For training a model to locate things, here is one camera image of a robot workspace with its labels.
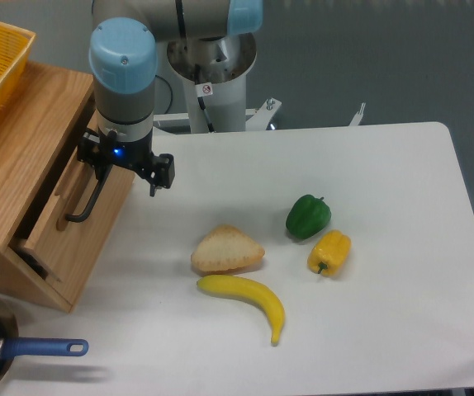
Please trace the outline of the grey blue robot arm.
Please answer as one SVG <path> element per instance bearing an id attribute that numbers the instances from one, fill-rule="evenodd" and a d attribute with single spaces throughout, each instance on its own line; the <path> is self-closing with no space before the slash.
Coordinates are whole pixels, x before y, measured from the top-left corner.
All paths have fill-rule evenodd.
<path id="1" fill-rule="evenodd" d="M 152 151 L 158 43 L 182 79 L 192 132 L 241 131 L 246 77 L 256 59 L 260 1 L 96 1 L 88 59 L 97 130 L 78 159 L 104 182 L 122 167 L 153 189 L 169 188 L 173 157 Z"/>

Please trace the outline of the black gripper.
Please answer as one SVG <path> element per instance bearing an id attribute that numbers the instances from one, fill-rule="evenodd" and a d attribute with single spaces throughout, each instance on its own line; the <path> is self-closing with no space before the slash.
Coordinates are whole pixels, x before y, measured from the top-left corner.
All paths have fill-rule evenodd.
<path id="1" fill-rule="evenodd" d="M 115 134 L 99 136 L 86 130 L 77 147 L 77 160 L 90 166 L 98 181 L 105 181 L 112 165 L 133 172 L 149 183 L 149 195 L 157 190 L 170 189 L 175 177 L 174 156 L 152 152 L 152 134 L 136 141 L 120 141 Z"/>

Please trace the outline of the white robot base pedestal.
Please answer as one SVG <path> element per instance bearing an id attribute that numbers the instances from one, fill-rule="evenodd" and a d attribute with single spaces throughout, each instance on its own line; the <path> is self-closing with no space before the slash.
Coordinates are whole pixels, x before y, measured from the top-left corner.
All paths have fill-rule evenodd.
<path id="1" fill-rule="evenodd" d="M 245 130 L 246 77 L 257 58 L 253 34 L 170 42 L 167 57 L 182 84 L 191 133 Z"/>

